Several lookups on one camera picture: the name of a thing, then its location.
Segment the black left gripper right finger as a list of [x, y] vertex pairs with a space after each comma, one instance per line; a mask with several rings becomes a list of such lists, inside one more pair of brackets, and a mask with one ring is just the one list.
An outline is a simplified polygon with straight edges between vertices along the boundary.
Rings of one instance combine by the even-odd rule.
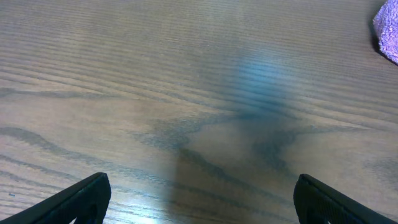
[[397, 224], [308, 174], [294, 188], [300, 224]]

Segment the purple microfiber cloth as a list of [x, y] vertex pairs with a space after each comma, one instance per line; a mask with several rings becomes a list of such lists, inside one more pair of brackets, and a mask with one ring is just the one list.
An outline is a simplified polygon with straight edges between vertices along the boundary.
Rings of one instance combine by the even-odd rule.
[[379, 50], [397, 64], [397, 0], [387, 0], [373, 19]]

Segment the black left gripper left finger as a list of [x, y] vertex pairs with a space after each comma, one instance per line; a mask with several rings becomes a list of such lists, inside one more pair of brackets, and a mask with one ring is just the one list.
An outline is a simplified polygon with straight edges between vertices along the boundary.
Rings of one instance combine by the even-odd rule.
[[110, 198], [108, 176], [97, 172], [1, 224], [102, 224]]

